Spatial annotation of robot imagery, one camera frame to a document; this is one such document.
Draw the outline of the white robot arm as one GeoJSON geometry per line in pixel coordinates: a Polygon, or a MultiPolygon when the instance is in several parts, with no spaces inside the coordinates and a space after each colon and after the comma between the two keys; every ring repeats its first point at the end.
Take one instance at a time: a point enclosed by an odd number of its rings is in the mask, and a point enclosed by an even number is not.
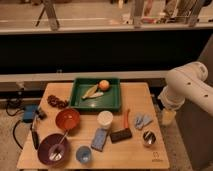
{"type": "Polygon", "coordinates": [[[201,62],[190,62],[167,72],[166,86],[158,99],[169,110],[178,110],[188,99],[213,116],[213,87],[205,83],[208,69],[201,62]]]}

